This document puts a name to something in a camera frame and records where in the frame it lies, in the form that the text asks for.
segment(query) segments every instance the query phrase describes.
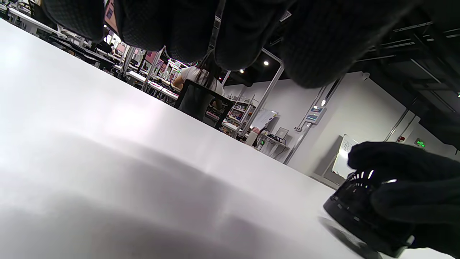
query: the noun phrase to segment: monitor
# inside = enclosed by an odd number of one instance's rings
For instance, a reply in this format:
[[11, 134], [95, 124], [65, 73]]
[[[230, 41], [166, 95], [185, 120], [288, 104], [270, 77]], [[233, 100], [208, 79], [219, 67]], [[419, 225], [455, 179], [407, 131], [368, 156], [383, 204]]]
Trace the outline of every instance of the monitor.
[[120, 43], [118, 46], [116, 46], [116, 49], [118, 49], [120, 52], [125, 52], [126, 47]]
[[275, 136], [279, 137], [280, 139], [284, 139], [286, 135], [288, 134], [289, 130], [285, 128], [279, 128], [278, 131], [276, 132]]
[[105, 6], [104, 22], [112, 31], [118, 33], [115, 19], [114, 0], [109, 0]]

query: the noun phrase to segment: black knit glove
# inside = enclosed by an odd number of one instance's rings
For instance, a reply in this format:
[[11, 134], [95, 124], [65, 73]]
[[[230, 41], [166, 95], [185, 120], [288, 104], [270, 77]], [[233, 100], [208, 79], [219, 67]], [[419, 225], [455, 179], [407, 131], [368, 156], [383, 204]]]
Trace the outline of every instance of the black knit glove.
[[410, 248], [429, 247], [460, 258], [460, 163], [413, 146], [365, 142], [348, 155], [353, 169], [386, 167], [412, 181], [384, 184], [371, 196], [381, 216], [416, 224]]
[[[319, 88], [345, 74], [420, 1], [226, 0], [225, 6], [220, 0], [112, 2], [113, 29], [128, 45], [152, 51], [166, 46], [171, 57], [191, 62], [202, 58], [215, 40], [216, 60], [228, 70], [250, 66], [285, 11], [295, 5], [295, 13], [283, 22], [287, 29], [278, 55], [297, 84]], [[63, 27], [92, 41], [104, 37], [103, 1], [42, 0], [42, 6]], [[214, 14], [222, 10], [214, 39]]]

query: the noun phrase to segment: glove finger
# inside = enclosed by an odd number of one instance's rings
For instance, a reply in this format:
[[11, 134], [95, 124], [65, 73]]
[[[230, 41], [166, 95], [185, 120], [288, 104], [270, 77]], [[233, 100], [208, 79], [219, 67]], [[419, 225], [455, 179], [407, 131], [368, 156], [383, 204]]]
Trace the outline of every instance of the glove finger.
[[345, 74], [417, 0], [305, 0], [282, 43], [287, 74], [319, 88]]
[[224, 69], [249, 67], [293, 0], [227, 0], [216, 41], [216, 61]]
[[102, 1], [43, 0], [42, 8], [52, 21], [91, 41], [104, 37]]
[[371, 204], [384, 218], [411, 224], [460, 226], [460, 178], [436, 182], [383, 184]]
[[348, 154], [349, 167], [357, 170], [386, 167], [411, 176], [413, 181], [435, 181], [460, 176], [460, 163], [424, 149], [394, 142], [364, 142]]
[[118, 36], [130, 46], [158, 51], [166, 42], [170, 31], [170, 1], [115, 0]]
[[409, 248], [431, 248], [460, 258], [460, 227], [455, 225], [419, 225], [414, 230], [415, 240]]
[[182, 62], [195, 62], [207, 52], [219, 0], [177, 0], [168, 54]]

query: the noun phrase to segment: exit sign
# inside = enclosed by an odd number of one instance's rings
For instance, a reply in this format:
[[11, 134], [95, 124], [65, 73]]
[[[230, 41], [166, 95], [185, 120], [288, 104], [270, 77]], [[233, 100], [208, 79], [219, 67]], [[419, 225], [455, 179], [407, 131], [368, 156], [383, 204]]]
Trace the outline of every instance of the exit sign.
[[417, 139], [414, 144], [419, 147], [425, 147], [425, 142], [423, 142], [421, 139]]

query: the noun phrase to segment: white desk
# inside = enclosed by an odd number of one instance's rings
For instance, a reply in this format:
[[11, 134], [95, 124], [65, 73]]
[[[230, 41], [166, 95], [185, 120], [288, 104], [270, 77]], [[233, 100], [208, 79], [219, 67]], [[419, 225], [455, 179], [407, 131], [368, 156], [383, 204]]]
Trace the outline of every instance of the white desk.
[[169, 97], [169, 98], [174, 99], [174, 100], [177, 100], [177, 99], [179, 98], [179, 95], [177, 95], [177, 94], [175, 94], [175, 93], [169, 91], [169, 90], [166, 89], [166, 88], [163, 88], [163, 90], [161, 90], [161, 93], [164, 94], [164, 95], [166, 95], [166, 96]]
[[278, 149], [278, 147], [284, 148], [284, 151], [281, 152], [286, 152], [286, 149], [289, 150], [289, 147], [286, 146], [284, 143], [277, 141], [276, 139], [270, 138], [269, 136], [261, 135], [262, 138], [266, 139], [269, 143], [271, 143], [273, 146], [270, 149], [270, 151], [267, 153], [269, 157], [272, 157], [275, 154], [275, 151]]
[[16, 9], [8, 8], [8, 14], [12, 15], [12, 16], [15, 16], [15, 17], [21, 18], [21, 21], [26, 24], [26, 31], [29, 32], [29, 33], [36, 34], [37, 29], [41, 29], [41, 30], [44, 30], [44, 31], [46, 31], [48, 33], [55, 33], [59, 37], [67, 39], [66, 35], [58, 32], [57, 30], [55, 30], [53, 28], [50, 28], [50, 27], [42, 24], [41, 22], [31, 18], [30, 16], [27, 16], [26, 14], [21, 13], [20, 11], [18, 11]]
[[121, 59], [119, 59], [118, 57], [116, 57], [116, 56], [114, 56], [114, 55], [112, 55], [110, 53], [108, 53], [107, 56], [110, 57], [110, 58], [113, 58], [114, 60], [116, 60], [118, 62], [121, 62]]
[[138, 81], [145, 82], [145, 77], [141, 76], [140, 74], [138, 74], [138, 73], [136, 73], [136, 72], [134, 72], [132, 70], [129, 71], [129, 72], [126, 72], [126, 75], [129, 76], [129, 77], [133, 77]]
[[[361, 259], [319, 223], [332, 189], [3, 20], [0, 35], [1, 258]], [[401, 257], [432, 258], [450, 257]]]

